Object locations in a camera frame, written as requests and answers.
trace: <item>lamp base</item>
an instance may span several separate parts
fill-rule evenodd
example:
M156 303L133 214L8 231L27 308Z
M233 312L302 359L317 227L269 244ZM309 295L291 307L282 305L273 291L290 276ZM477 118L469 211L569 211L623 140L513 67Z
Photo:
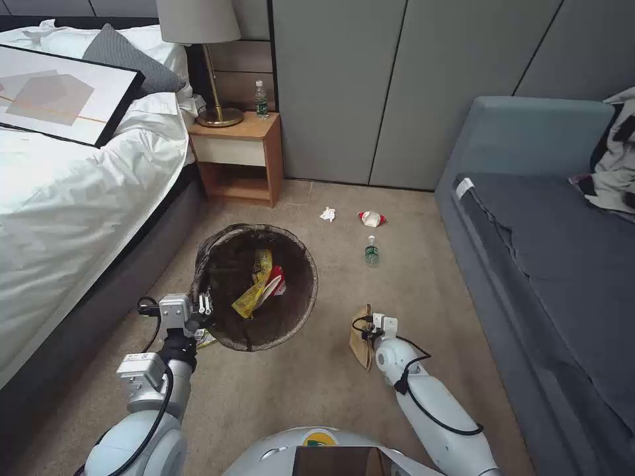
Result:
M205 127L228 127L238 124L243 120L243 112L234 108L223 108L223 118L219 119L216 109L206 109L200 112L196 118L201 126Z

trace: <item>brown paper bag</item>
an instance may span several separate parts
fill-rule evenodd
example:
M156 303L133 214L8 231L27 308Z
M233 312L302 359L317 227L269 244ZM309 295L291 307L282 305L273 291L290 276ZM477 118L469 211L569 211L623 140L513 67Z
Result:
M372 315L370 304L366 304L362 309L359 310L356 315L353 316L353 319L351 319L351 324L355 319L367 315ZM370 323L367 323L366 321L359 321L356 324L356 327L359 327L360 329L369 329ZM372 351L370 341L363 340L362 333L354 330L352 327L351 337L349 338L349 346L351 346L351 349L353 349L353 354L355 354L355 357L357 357L359 363L362 364L362 366L366 370L370 370L372 359L374 358L374 352Z

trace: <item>framed picture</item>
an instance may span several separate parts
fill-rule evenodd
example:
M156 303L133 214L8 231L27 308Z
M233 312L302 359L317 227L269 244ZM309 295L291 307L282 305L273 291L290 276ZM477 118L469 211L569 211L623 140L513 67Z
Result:
M133 69L0 45L0 125L101 147L144 79Z

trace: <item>white bedsheet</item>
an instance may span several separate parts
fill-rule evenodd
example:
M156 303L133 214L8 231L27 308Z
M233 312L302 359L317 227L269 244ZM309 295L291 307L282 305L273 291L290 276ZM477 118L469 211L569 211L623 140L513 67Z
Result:
M168 193L195 114L193 99L146 96L101 149L0 128L0 387Z

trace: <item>red and white wrapper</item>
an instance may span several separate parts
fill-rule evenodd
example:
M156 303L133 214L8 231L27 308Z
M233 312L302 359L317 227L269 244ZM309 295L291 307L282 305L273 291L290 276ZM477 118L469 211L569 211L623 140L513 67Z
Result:
M286 291L286 281L284 280L284 271L278 265L271 268L271 274L269 275L269 281L265 286L265 290L261 294L260 298L256 302L254 309L258 309L265 299L269 296L281 296Z
M359 212L358 215L366 226L377 228L382 223L386 223L386 217L377 212Z

